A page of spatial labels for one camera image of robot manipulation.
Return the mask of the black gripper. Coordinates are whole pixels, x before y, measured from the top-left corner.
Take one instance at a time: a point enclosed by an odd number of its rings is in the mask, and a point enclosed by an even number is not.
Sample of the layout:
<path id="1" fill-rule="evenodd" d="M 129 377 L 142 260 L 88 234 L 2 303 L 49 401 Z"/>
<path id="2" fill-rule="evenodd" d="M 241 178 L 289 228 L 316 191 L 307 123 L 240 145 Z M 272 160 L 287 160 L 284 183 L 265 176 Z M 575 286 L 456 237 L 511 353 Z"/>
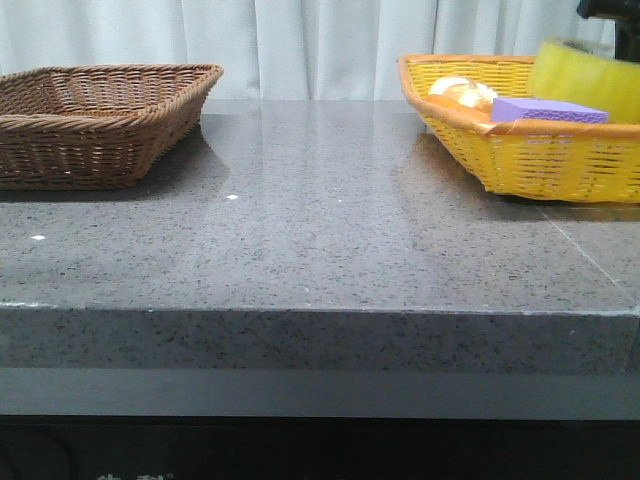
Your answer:
<path id="1" fill-rule="evenodd" d="M 639 2 L 637 0 L 581 0 L 576 8 L 583 19 L 599 18 L 615 23 L 615 58 L 639 61 Z"/>

